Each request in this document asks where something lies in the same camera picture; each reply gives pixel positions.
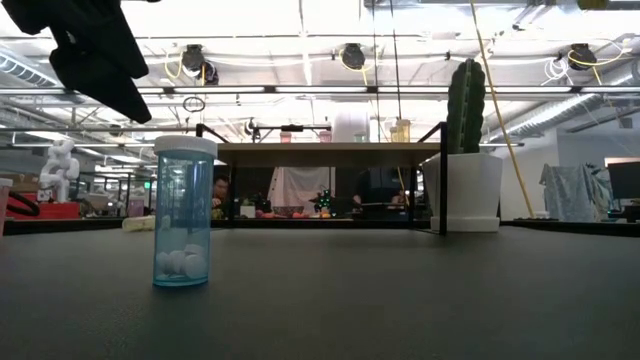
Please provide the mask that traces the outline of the white plant pot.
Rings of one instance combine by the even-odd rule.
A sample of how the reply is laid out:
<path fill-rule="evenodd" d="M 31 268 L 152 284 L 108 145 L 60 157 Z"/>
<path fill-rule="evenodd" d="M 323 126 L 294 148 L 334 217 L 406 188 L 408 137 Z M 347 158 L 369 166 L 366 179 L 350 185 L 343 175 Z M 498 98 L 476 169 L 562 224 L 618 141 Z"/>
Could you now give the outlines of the white plant pot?
<path fill-rule="evenodd" d="M 502 165 L 501 158 L 485 153 L 448 155 L 443 182 L 440 155 L 427 160 L 422 171 L 431 229 L 438 232 L 446 214 L 448 232 L 497 232 Z"/>

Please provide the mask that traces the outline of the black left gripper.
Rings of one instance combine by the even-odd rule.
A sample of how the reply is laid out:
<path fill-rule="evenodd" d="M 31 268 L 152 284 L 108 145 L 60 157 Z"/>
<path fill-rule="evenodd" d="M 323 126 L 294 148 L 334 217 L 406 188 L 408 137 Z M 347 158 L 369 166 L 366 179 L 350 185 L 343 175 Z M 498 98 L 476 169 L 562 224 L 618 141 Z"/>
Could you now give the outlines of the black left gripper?
<path fill-rule="evenodd" d="M 49 27 L 58 48 L 49 61 L 64 87 L 144 124 L 152 116 L 131 78 L 148 66 L 127 25 L 121 0 L 0 0 L 27 34 Z"/>

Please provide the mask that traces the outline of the white hanging cloth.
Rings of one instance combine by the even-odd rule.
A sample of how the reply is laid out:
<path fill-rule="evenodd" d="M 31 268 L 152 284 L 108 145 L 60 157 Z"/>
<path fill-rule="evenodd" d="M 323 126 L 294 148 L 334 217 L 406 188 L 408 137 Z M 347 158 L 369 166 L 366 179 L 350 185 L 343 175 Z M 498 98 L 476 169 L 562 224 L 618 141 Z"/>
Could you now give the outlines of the white hanging cloth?
<path fill-rule="evenodd" d="M 314 199 L 323 190 L 335 194 L 333 167 L 276 167 L 271 177 L 267 199 L 275 207 L 303 207 L 304 214 L 314 214 Z"/>

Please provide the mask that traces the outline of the black table mat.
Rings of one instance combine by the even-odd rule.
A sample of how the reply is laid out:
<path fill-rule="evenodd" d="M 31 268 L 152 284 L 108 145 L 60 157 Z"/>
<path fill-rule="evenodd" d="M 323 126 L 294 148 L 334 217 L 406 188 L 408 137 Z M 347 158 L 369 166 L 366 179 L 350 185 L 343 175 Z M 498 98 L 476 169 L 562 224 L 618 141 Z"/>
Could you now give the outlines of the black table mat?
<path fill-rule="evenodd" d="M 0 240 L 0 360 L 640 360 L 640 239 L 504 227 L 217 230 L 208 283 L 153 237 Z"/>

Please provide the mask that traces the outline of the black device green lights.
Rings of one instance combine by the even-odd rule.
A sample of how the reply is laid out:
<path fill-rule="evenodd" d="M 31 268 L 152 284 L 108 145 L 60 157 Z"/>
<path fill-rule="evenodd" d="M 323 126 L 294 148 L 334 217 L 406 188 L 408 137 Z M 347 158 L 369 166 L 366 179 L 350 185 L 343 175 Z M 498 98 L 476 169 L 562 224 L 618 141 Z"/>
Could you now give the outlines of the black device green lights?
<path fill-rule="evenodd" d="M 331 213 L 332 199 L 333 196 L 329 189 L 321 190 L 311 199 L 311 202 L 314 204 L 314 211 L 316 213 Z"/>

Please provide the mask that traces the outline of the black aluminium table frame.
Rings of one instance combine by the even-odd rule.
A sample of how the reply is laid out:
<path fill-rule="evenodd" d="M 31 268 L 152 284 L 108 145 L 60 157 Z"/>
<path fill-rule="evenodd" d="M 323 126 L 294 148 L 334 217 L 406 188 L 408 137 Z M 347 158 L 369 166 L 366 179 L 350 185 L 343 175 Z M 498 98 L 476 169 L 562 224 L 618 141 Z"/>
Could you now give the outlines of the black aluminium table frame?
<path fill-rule="evenodd" d="M 123 218 L 75 220 L 9 220 L 4 225 L 5 235 L 25 235 L 57 232 L 96 231 L 120 228 Z M 566 232 L 587 235 L 605 235 L 640 238 L 640 223 L 579 223 L 551 220 L 509 220 L 500 226 L 521 227 L 540 231 Z M 249 219 L 212 221 L 212 228 L 267 228 L 267 229 L 410 229 L 430 230 L 430 222 L 414 221 L 353 221 L 303 219 Z"/>

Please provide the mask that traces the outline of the grey draped cloth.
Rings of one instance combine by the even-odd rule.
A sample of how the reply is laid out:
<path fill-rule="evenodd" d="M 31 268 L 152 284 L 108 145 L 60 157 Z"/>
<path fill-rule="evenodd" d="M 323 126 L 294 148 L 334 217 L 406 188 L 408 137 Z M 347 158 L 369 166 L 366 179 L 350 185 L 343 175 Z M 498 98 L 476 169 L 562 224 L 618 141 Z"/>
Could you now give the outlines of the grey draped cloth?
<path fill-rule="evenodd" d="M 609 172 L 586 163 L 577 166 L 545 164 L 539 184 L 544 187 L 545 209 L 563 222 L 601 222 L 613 206 Z"/>

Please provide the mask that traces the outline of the wooden shelf black frame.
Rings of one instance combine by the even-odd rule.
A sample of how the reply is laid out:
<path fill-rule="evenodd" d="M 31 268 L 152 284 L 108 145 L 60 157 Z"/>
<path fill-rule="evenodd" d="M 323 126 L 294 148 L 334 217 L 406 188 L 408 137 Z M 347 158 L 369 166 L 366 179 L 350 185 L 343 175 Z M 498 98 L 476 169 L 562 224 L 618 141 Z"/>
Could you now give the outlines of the wooden shelf black frame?
<path fill-rule="evenodd" d="M 282 229 L 409 229 L 429 233 L 431 226 L 415 218 L 417 168 L 434 155 L 441 156 L 439 179 L 448 180 L 448 125 L 440 122 L 416 143 L 231 143 L 217 144 L 219 160 L 235 177 L 242 168 L 257 167 L 400 167 L 410 170 L 410 200 L 407 218 L 392 221 L 337 220 L 242 220 L 235 216 L 235 201 L 229 203 L 228 217 L 214 220 L 215 228 Z"/>

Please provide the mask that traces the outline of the green cactus plant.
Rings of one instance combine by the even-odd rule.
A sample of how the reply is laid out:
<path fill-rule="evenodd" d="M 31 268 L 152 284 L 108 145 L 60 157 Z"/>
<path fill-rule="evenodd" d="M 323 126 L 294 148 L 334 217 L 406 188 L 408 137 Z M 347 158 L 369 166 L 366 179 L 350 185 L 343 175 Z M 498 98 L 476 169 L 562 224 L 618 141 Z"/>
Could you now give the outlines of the green cactus plant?
<path fill-rule="evenodd" d="M 480 151 L 486 75 L 480 63 L 466 59 L 454 71 L 448 88 L 447 153 Z"/>

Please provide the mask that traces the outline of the dark monitor screen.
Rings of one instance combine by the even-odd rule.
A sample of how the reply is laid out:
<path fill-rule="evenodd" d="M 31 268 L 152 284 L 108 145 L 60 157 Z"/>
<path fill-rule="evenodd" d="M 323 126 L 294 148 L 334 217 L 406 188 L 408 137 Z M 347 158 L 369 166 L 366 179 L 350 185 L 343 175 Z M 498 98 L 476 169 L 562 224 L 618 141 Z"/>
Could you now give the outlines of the dark monitor screen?
<path fill-rule="evenodd" d="M 614 199 L 640 199 L 640 162 L 612 163 L 608 171 Z"/>

